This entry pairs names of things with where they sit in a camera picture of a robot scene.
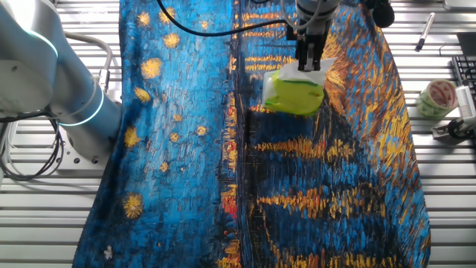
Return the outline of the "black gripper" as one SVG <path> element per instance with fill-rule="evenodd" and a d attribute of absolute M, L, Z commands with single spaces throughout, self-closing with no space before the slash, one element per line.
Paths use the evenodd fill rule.
<path fill-rule="evenodd" d="M 318 48 L 325 42 L 326 24 L 323 22 L 313 22 L 303 30 L 297 31 L 297 39 L 303 41 L 305 45 L 312 47 L 302 47 L 297 50 L 297 60 L 299 71 L 320 71 L 321 59 L 318 55 Z"/>

